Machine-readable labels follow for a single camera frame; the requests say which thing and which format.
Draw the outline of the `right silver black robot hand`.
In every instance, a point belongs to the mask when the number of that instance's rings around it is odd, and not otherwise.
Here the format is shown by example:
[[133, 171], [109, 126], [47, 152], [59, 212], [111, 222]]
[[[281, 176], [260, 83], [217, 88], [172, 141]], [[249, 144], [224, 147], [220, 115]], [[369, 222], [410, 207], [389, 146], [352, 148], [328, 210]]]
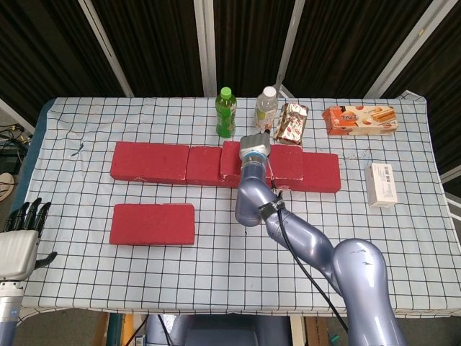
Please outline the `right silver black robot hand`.
[[260, 154], [268, 157], [271, 152], [270, 131], [266, 130], [262, 133], [256, 133], [249, 136], [244, 136], [239, 142], [239, 157], [241, 160], [248, 155]]

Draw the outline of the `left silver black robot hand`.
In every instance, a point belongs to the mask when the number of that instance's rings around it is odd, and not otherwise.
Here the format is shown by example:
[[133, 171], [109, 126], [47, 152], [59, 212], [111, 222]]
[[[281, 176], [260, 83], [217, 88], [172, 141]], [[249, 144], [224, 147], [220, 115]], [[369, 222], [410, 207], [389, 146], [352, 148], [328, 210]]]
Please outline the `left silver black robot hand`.
[[41, 198], [12, 211], [1, 231], [1, 282], [19, 282], [58, 256], [51, 252], [38, 259], [37, 251], [51, 203]]

